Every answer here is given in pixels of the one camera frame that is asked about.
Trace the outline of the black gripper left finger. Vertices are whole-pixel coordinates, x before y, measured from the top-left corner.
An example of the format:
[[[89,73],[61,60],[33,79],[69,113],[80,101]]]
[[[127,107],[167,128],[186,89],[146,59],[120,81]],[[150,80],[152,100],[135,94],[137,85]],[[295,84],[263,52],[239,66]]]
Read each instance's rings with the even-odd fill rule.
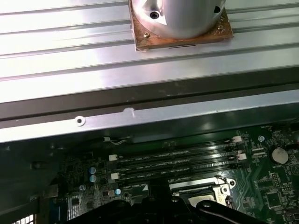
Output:
[[[67,221],[68,224],[148,224],[159,217],[165,199],[165,180],[148,183],[149,196],[131,205],[125,200],[114,200]]]

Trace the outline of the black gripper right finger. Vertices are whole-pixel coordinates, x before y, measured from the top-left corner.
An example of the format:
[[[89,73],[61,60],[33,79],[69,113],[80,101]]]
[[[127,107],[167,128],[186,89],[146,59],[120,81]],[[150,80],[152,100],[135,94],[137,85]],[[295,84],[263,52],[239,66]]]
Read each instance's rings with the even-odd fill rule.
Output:
[[[198,200],[193,204],[179,196],[173,196],[172,190],[190,190],[210,185],[215,199]],[[230,188],[226,180],[195,180],[169,184],[165,180],[165,199],[162,201],[161,219],[164,224],[256,224],[257,219],[228,206],[231,192],[224,192]]]

